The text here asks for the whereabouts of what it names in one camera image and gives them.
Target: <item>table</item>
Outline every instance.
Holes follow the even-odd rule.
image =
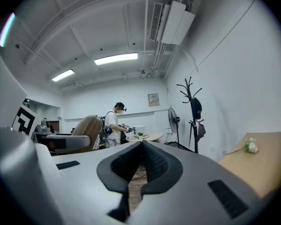
[[[262,198],[281,185],[281,132],[247,133],[232,150],[244,146],[247,138],[255,138],[257,154],[243,150],[226,155],[220,165],[244,180]]]
[[[148,134],[149,137],[147,138],[143,138],[142,140],[146,140],[146,141],[157,141],[159,138],[161,138],[163,136],[163,134]],[[131,136],[127,136],[126,138],[127,141],[129,142],[139,142],[139,141],[142,141],[142,140],[139,140],[137,137],[131,135]]]

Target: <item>fluorescent light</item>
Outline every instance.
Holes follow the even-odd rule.
[[[133,59],[137,59],[137,52],[96,59],[95,63],[97,65],[102,65],[105,63],[118,62],[118,61],[124,61],[124,60],[133,60]]]
[[[72,75],[72,74],[74,74],[74,71],[70,69],[70,70],[68,70],[68,71],[66,71],[66,72],[64,72],[64,73],[62,73],[62,74],[60,74],[60,75],[58,75],[57,77],[54,77],[52,80],[55,81],[55,82],[57,82],[57,81],[59,81],[60,79],[63,79],[63,78],[65,78],[65,77],[67,77],[67,76],[70,76],[70,75]]]
[[[0,46],[1,47],[3,47],[4,44],[5,44],[6,37],[8,36],[8,32],[9,32],[9,30],[11,28],[11,25],[13,24],[14,19],[15,19],[15,14],[12,13],[9,16],[6,24],[4,25],[4,27],[3,27],[2,31],[1,31],[1,34],[0,34]]]

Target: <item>black rubber pad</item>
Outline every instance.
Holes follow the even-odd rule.
[[[248,209],[248,206],[222,180],[209,182],[208,185],[232,219]]]
[[[69,167],[74,167],[79,164],[80,163],[77,161],[71,161],[71,162],[66,162],[66,163],[59,163],[59,164],[56,164],[56,166],[59,170],[61,170],[61,169],[69,168]]]

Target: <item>coat rack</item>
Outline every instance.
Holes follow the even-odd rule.
[[[186,98],[188,98],[188,102],[183,102],[183,103],[191,103],[191,111],[192,111],[192,100],[193,98],[195,97],[195,95],[202,90],[202,88],[200,88],[192,97],[192,94],[191,94],[191,91],[190,91],[190,86],[192,85],[191,82],[191,78],[189,78],[189,81],[187,82],[186,78],[185,78],[185,83],[186,83],[186,86],[183,86],[183,85],[180,85],[180,84],[177,84],[177,86],[181,86],[181,87],[184,87],[187,91],[187,94],[185,94],[183,91],[180,91],[181,93],[184,94],[184,96]],[[192,129],[193,129],[193,136],[194,136],[194,140],[195,140],[195,153],[198,153],[198,141],[197,141],[197,136],[198,136],[198,130],[197,130],[197,125],[196,125],[196,120],[195,118],[193,117],[193,113],[192,113],[192,120],[189,121],[189,123],[191,124],[191,131],[190,131],[190,137],[189,137],[189,140],[191,140],[191,136],[192,136]]]

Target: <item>floor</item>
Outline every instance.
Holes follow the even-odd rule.
[[[141,202],[141,187],[147,184],[146,169],[140,166],[134,174],[131,182],[128,184],[129,189],[129,208],[132,213]]]

